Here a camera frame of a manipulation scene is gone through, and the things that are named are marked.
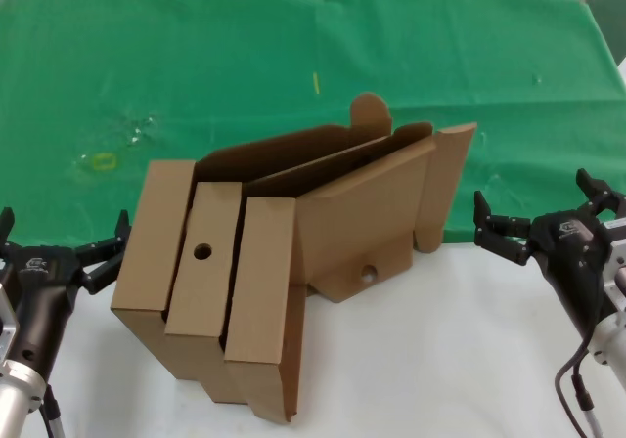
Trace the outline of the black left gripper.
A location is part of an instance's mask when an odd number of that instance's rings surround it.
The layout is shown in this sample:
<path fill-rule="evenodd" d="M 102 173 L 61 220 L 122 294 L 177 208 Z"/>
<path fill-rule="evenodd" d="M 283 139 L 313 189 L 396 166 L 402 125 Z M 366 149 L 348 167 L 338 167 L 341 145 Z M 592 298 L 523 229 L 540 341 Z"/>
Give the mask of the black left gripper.
<path fill-rule="evenodd" d="M 8 354 L 39 374 L 52 372 L 67 321 L 80 286 L 97 294 L 117 280 L 131 232 L 127 210 L 121 210 L 112 238 L 71 249 L 62 246 L 9 244 L 15 214 L 0 215 L 1 258 L 7 263 L 10 299 L 15 303 L 18 333 Z M 90 273 L 82 268 L 98 264 Z"/>

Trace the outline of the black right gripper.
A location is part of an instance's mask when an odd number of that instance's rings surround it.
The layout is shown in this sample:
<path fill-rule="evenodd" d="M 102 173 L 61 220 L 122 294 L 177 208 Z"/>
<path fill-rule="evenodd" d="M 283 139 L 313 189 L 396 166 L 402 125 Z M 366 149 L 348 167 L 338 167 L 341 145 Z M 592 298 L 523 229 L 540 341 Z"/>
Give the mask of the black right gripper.
<path fill-rule="evenodd" d="M 584 336 L 621 309 L 621 216 L 601 221 L 593 213 L 625 212 L 625 195 L 584 168 L 576 184 L 589 212 L 567 210 L 535 218 L 494 215 L 481 191 L 474 192 L 474 244 L 524 266 L 526 241 L 570 321 Z"/>

